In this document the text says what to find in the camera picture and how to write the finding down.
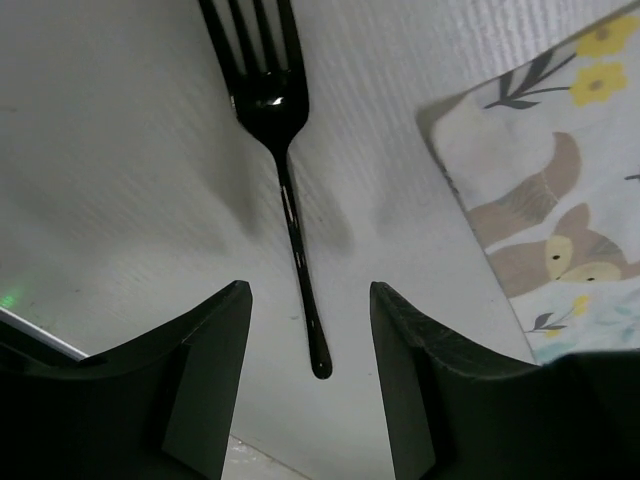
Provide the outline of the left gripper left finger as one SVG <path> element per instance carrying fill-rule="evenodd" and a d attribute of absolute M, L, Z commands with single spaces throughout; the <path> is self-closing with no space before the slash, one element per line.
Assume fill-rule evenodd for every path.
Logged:
<path fill-rule="evenodd" d="M 220 478 L 251 310 L 235 281 L 84 359 L 3 314 L 2 477 Z"/>

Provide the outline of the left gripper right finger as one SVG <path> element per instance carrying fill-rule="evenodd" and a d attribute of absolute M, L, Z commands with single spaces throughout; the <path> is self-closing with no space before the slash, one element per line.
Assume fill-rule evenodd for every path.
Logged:
<path fill-rule="evenodd" d="M 635 479 L 639 355 L 534 366 L 370 287 L 370 319 L 399 479 Z"/>

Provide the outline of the floral animal print cloth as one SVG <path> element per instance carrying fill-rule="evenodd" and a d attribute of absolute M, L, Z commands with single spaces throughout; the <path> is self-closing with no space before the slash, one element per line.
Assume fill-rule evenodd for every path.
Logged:
<path fill-rule="evenodd" d="M 425 108 L 535 361 L 639 346 L 639 5 Z"/>

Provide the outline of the black metal fork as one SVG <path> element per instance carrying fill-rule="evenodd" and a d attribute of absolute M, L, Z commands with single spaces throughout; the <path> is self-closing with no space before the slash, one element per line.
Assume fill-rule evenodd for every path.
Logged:
<path fill-rule="evenodd" d="M 253 3 L 266 63 L 264 70 L 259 68 L 239 3 L 230 1 L 228 5 L 244 70 L 237 66 L 215 4 L 199 3 L 236 118 L 273 156 L 300 289 L 311 369 L 316 378 L 326 380 L 333 373 L 333 363 L 315 301 L 296 189 L 289 169 L 289 147 L 307 123 L 310 111 L 303 52 L 292 4 L 277 3 L 286 53 L 286 64 L 281 65 L 264 4 Z"/>

